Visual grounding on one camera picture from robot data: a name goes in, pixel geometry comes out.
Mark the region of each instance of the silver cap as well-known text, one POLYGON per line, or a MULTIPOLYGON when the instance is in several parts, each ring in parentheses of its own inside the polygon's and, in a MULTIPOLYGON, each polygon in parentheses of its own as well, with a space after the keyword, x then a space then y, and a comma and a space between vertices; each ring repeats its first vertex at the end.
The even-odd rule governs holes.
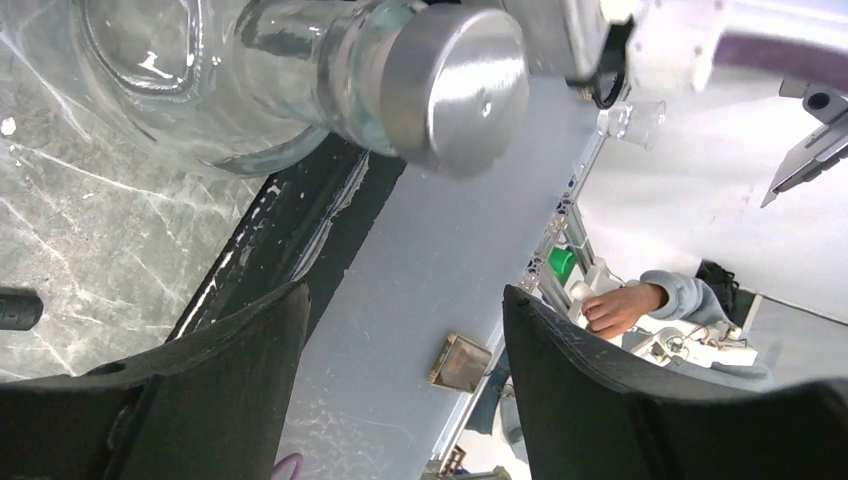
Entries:
POLYGON ((394 39, 380 82, 380 120, 407 162, 453 177, 485 171, 527 107, 524 39, 506 12, 433 5, 394 39))

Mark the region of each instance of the purple object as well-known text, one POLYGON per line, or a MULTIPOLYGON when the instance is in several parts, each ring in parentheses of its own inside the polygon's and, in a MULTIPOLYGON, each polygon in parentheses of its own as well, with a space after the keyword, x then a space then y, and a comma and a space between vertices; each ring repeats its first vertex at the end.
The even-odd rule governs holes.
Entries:
POLYGON ((300 478, 300 471, 303 469, 303 455, 299 453, 292 453, 286 458, 277 462, 274 465, 274 469, 271 470, 271 480, 281 480, 277 477, 282 473, 282 471, 289 465, 294 463, 294 471, 292 472, 291 478, 289 480, 298 480, 300 478))
POLYGON ((713 64, 752 67, 848 90, 848 55, 821 46, 755 35, 725 34, 713 64))

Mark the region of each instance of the person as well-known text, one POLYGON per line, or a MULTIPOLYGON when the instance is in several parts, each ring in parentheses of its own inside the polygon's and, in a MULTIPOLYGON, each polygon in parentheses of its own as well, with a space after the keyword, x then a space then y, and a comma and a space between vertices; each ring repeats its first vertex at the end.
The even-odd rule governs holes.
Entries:
MULTIPOLYGON (((589 321, 587 329, 599 337, 611 339, 623 335, 624 349, 632 348, 647 338, 644 334, 630 331, 643 315, 657 320, 681 319, 703 326, 721 320, 729 322, 715 293, 702 280, 659 270, 644 273, 636 285, 625 286, 587 300, 583 303, 583 315, 589 321)), ((675 357, 665 368, 708 382, 744 390, 764 391, 775 386, 771 369, 767 365, 766 357, 769 354, 773 352, 767 354, 758 350, 754 365, 749 367, 713 363, 708 369, 675 357)), ((497 380, 495 375, 504 378, 504 384, 487 386, 490 390, 481 396, 466 428, 501 436, 512 446, 516 457, 526 462, 527 453, 521 434, 518 407, 511 391, 508 373, 504 373, 508 365, 504 353, 493 372, 493 379, 497 380), (494 408, 491 398, 493 394, 497 395, 494 408), (495 422, 498 406, 500 416, 495 422)))

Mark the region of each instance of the floor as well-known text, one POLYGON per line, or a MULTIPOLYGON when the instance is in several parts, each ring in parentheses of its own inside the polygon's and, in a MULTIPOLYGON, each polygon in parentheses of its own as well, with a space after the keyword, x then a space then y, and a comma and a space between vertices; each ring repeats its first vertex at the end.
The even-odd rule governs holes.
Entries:
POLYGON ((45 303, 32 331, 0 332, 0 381, 161 344, 263 181, 179 173, 102 128, 86 141, 51 101, 0 50, 0 286, 45 303))

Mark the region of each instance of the white device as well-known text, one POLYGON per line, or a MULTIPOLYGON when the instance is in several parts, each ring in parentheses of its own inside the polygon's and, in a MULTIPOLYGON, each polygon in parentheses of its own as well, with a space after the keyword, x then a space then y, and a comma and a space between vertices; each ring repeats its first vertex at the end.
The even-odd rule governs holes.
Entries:
MULTIPOLYGON (((612 278, 606 262, 597 258, 586 272, 585 280, 577 282, 570 290, 574 302, 568 311, 569 321, 585 329, 589 321, 582 313, 583 302, 623 286, 622 282, 612 278)), ((657 320, 645 315, 636 322, 634 329, 647 332, 651 337, 634 347, 631 353, 660 366, 668 364, 675 356, 704 368, 710 368, 713 362, 751 366, 757 358, 757 351, 740 338, 742 329, 725 321, 702 326, 685 320, 657 320)), ((609 341, 621 347, 621 339, 619 335, 609 341)))

